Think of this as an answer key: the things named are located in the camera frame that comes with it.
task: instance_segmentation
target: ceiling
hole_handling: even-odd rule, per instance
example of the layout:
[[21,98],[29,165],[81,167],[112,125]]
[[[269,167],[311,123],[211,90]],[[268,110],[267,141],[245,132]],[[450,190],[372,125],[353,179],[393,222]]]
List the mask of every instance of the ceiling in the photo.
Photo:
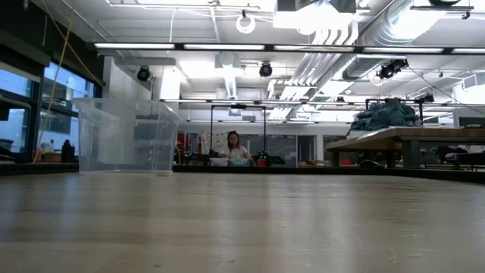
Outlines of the ceiling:
[[[73,0],[45,0],[55,18],[67,25]],[[215,26],[209,11],[183,11],[174,13],[172,10],[147,10],[143,8],[110,7],[106,1],[121,3],[121,0],[78,0],[76,11],[80,17],[74,21],[73,31],[87,42],[168,42],[172,32],[172,42],[221,42],[221,43],[272,43],[301,44],[309,43],[313,36],[302,35],[296,30],[273,28],[271,22],[256,20],[256,28],[250,34],[240,33],[236,29],[238,11],[216,11]],[[177,4],[206,5],[207,0],[138,0],[142,4]],[[271,21],[276,0],[221,0],[222,5],[260,5],[264,20]],[[370,12],[356,17],[358,28],[364,29],[371,24],[375,15],[379,14],[392,0],[371,0]],[[42,0],[33,0],[43,8]],[[135,0],[124,0],[124,3],[135,3]],[[462,20],[458,13],[447,14],[425,34],[419,36],[413,45],[416,46],[482,46],[485,44],[485,5],[481,0],[471,0],[477,8],[472,17]],[[420,22],[409,22],[409,27],[415,27]],[[184,97],[193,93],[215,93],[218,87],[224,86],[222,77],[214,77],[214,58],[216,52],[121,52],[125,58],[175,58],[185,71],[187,81],[191,85],[182,88]],[[257,65],[262,61],[270,61],[274,67],[274,76],[291,77],[299,66],[303,54],[244,52],[239,55],[243,65],[248,68],[248,75],[237,77],[238,87],[266,88],[270,79],[257,77]],[[451,93],[451,86],[457,84],[460,78],[471,75],[469,71],[485,69],[484,57],[462,56],[408,56],[408,62],[413,70],[418,71],[430,83],[436,84],[446,93]],[[349,87],[351,96],[401,96],[429,86],[419,75],[405,70],[382,86],[376,86],[363,78]],[[444,95],[435,93],[438,99],[448,100]]]

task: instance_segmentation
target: plastic storage container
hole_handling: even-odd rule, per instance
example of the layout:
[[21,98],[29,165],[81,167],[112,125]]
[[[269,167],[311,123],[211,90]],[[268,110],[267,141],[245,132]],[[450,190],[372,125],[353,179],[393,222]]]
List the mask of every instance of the plastic storage container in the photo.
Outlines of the plastic storage container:
[[73,99],[80,173],[171,174],[180,118],[163,102]]

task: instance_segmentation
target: person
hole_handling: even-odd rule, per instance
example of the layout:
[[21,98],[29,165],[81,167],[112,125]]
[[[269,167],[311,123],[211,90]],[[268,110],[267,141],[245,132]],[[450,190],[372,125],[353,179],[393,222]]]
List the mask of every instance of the person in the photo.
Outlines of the person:
[[222,151],[222,156],[233,160],[251,159],[248,150],[239,144],[239,134],[236,131],[230,131],[227,134],[227,148]]

